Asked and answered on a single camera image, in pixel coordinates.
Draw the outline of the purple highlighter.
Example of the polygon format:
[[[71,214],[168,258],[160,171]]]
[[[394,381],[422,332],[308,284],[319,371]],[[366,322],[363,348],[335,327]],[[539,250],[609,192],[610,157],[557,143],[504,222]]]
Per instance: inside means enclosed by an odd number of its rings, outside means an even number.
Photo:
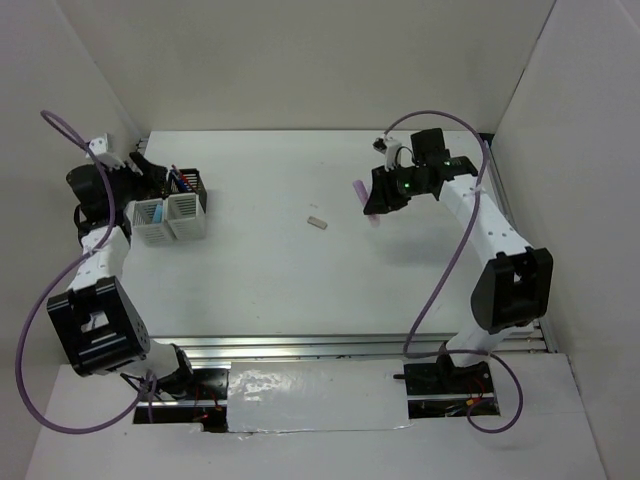
[[[369,193],[365,184],[361,180],[356,180],[352,183],[352,186],[361,203],[361,206],[365,207],[369,199]],[[366,218],[368,219],[372,227],[376,228],[380,225],[380,219],[377,215],[366,215]]]

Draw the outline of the blue highlighter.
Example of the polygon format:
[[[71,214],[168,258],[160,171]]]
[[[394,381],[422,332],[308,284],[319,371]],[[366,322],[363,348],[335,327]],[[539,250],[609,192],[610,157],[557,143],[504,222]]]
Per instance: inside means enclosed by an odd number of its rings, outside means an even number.
[[[152,224],[160,224],[163,218],[163,203],[160,202],[155,206],[153,215],[151,217]]]

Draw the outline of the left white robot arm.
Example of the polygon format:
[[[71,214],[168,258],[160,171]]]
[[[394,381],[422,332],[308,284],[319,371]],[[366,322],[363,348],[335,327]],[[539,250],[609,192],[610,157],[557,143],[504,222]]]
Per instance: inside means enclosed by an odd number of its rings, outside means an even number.
[[[175,400],[196,390],[197,374],[175,344],[152,340],[121,284],[131,246],[126,209],[133,201],[163,198],[166,168],[132,152],[128,165],[100,173],[95,164],[71,170],[66,181],[78,204],[74,223],[88,259],[65,292],[50,297],[47,313],[74,371],[82,376],[152,372],[157,388]]]

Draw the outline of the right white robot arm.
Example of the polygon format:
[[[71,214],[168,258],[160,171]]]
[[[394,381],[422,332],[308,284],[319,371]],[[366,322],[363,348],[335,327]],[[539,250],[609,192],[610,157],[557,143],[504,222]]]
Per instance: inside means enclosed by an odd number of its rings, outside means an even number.
[[[441,347],[436,360],[440,387],[460,391],[479,371],[486,353],[546,314],[552,254],[532,247],[516,232],[483,193],[479,171],[471,160],[450,154],[441,129],[412,135],[409,166],[400,162],[401,142],[382,136],[373,147],[384,155],[385,163],[371,172],[365,215],[389,214],[418,195],[431,195],[464,226],[463,237],[483,265],[470,297],[472,322]]]

